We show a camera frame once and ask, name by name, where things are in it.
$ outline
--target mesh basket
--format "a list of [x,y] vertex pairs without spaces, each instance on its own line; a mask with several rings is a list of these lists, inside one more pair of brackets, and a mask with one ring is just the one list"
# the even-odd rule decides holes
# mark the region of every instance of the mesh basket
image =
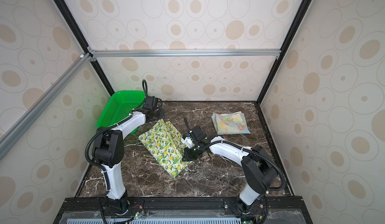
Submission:
[[133,108],[136,108],[144,100],[143,91],[123,90],[114,93],[108,101],[97,127],[108,127],[126,118]]

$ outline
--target ventilation grille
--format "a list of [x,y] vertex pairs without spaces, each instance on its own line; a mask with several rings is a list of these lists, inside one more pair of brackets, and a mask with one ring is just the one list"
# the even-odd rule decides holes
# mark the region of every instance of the ventilation grille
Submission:
[[[108,224],[125,221],[126,219],[115,218]],[[68,219],[67,224],[103,224],[102,219]],[[130,224],[241,224],[239,218],[147,218],[131,221]]]

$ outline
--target folded cloth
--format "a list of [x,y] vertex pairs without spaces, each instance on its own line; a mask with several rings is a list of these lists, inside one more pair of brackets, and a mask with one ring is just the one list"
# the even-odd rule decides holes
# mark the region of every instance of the folded cloth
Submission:
[[246,119],[241,111],[232,114],[216,114],[211,116],[218,135],[250,134]]
[[183,148],[186,145],[181,141],[182,135],[171,124],[158,122],[146,133],[139,135],[139,140],[150,151],[156,161],[175,178],[190,162],[183,162]]

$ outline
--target wire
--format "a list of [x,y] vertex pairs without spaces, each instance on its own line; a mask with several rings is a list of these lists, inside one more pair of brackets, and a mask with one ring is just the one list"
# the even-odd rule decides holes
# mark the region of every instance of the wire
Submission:
[[161,106],[163,105],[163,101],[162,101],[160,98],[158,98],[158,101],[160,101],[160,102],[161,102],[161,105],[159,105],[159,106],[156,106],[156,110],[158,110],[159,108],[161,108]]
[[261,208],[262,214],[263,214],[263,208],[262,208],[260,205],[254,205],[254,206],[257,206],[257,207]]
[[269,205],[267,204],[267,198],[266,198],[266,195],[263,196],[264,200],[265,200],[265,206],[266,206],[266,211],[265,211],[265,215],[262,217],[261,221],[257,222],[257,224],[262,224],[265,222],[266,218],[267,218],[267,215],[269,214]]
[[143,92],[144,92],[144,93],[146,94],[146,96],[147,96],[148,88],[147,88],[147,82],[146,82],[145,79],[142,81],[142,88],[143,88]]
[[141,207],[141,205],[136,205],[136,206],[130,207],[129,209],[133,209],[133,208],[138,208],[138,209],[141,209],[142,211],[144,211],[144,209]]
[[[104,213],[103,213],[103,206],[102,206],[102,202],[100,201],[100,197],[98,197],[97,199],[99,201],[100,215],[102,216],[103,223],[108,224],[107,220],[105,219]],[[114,222],[113,224],[128,224],[129,222],[133,221],[134,219],[135,219],[135,216],[133,216],[131,219],[129,219],[127,221]]]
[[190,127],[189,127],[189,123],[187,122],[187,118],[186,117],[183,117],[183,120],[184,120],[184,124],[186,125],[186,128],[187,128],[187,132],[190,133]]
[[[146,80],[143,80],[142,81],[142,87],[143,87],[143,92],[145,93],[145,97],[144,97],[144,100],[142,101],[142,103],[138,106],[138,108],[140,106],[142,106],[146,100],[146,96],[147,96],[147,82]],[[108,126],[107,128],[103,129],[103,130],[100,130],[99,132],[97,132],[91,139],[90,141],[88,142],[87,146],[85,147],[85,150],[84,150],[84,155],[85,155],[85,159],[87,160],[87,162],[95,167],[98,167],[100,169],[103,170],[103,175],[104,175],[104,180],[105,180],[105,187],[106,187],[106,192],[103,194],[103,195],[100,195],[98,197],[105,197],[109,190],[110,190],[110,181],[108,179],[108,174],[106,172],[106,168],[101,165],[101,164],[98,164],[94,161],[92,161],[89,157],[89,151],[90,151],[90,147],[92,145],[92,143],[94,142],[94,140],[101,134],[103,134],[104,132],[107,132],[108,130],[112,129],[112,128],[115,128],[117,127],[118,125],[121,125],[123,124],[124,122],[126,122],[127,120],[131,119],[132,118],[132,115],[129,115],[127,118],[121,120],[120,122],[118,122],[117,124],[114,124],[114,125],[110,125]]]
[[[214,145],[214,144],[219,144],[219,143],[224,143],[224,144],[228,144],[228,145],[231,145],[235,148],[238,148],[238,149],[242,149],[243,146],[241,145],[238,145],[238,144],[235,144],[233,142],[230,142],[230,141],[227,141],[227,140],[218,140],[218,141],[214,141],[214,142],[211,142],[210,144],[206,145],[205,147],[202,147],[201,148],[201,151],[209,148],[211,145]],[[249,154],[252,154],[252,155],[255,155],[259,158],[262,158],[263,160],[265,160],[267,163],[269,163],[274,169],[275,171],[277,172],[277,174],[280,176],[281,178],[281,185],[279,187],[272,187],[272,188],[268,188],[268,190],[274,190],[274,191],[279,191],[279,190],[283,190],[285,187],[286,187],[286,178],[285,178],[285,175],[283,174],[282,170],[274,163],[272,162],[269,158],[265,157],[264,155],[261,155],[260,153],[254,151],[254,150],[250,150],[250,149],[247,149],[247,148],[243,148],[242,151],[245,151]]]

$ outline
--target dark marble tabletop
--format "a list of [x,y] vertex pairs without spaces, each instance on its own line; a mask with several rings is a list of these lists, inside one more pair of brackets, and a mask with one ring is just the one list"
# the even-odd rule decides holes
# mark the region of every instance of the dark marble tabletop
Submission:
[[[242,111],[251,134],[226,135],[226,140],[244,146],[263,146],[271,155],[261,123],[253,103],[235,102],[164,102],[165,121],[171,123],[184,134],[186,116],[190,128],[199,125],[206,133],[215,133],[212,113],[233,113]],[[154,123],[140,126],[136,133],[124,140],[125,155],[122,161],[123,183],[130,197],[230,197],[237,196],[246,179],[242,168],[219,155],[207,152],[203,158],[194,161],[173,179],[138,140],[138,136],[150,130]],[[273,187],[280,185],[277,178]],[[105,192],[105,184],[100,170],[92,167],[81,189],[79,197],[94,197]],[[270,196],[284,196],[283,191],[271,192]]]

